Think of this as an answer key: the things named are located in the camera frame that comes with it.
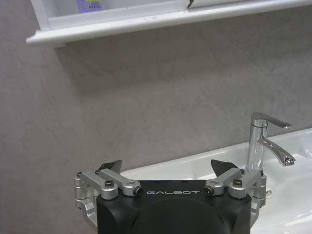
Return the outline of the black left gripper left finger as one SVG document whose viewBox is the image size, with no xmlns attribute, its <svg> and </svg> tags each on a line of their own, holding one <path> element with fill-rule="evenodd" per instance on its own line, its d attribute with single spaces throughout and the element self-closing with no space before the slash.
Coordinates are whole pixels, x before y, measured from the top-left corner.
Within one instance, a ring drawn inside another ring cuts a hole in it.
<svg viewBox="0 0 312 234">
<path fill-rule="evenodd" d="M 124 196 L 138 197 L 143 194 L 139 181 L 120 174 L 122 161 L 102 164 L 95 171 L 77 173 L 74 178 L 75 204 L 82 210 L 87 222 L 97 222 L 96 197 L 113 200 L 121 192 Z"/>
</svg>

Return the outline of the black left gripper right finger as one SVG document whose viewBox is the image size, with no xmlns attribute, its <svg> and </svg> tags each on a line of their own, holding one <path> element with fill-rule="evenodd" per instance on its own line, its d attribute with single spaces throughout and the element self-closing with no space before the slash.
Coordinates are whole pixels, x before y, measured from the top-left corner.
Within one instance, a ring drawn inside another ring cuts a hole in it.
<svg viewBox="0 0 312 234">
<path fill-rule="evenodd" d="M 266 203 L 267 177 L 259 170 L 245 171 L 230 162 L 212 159 L 212 169 L 216 175 L 205 183 L 205 193 L 208 196 L 224 194 L 228 189 L 229 196 L 243 199 L 251 196 L 251 221 L 259 217 L 260 208 Z"/>
</svg>

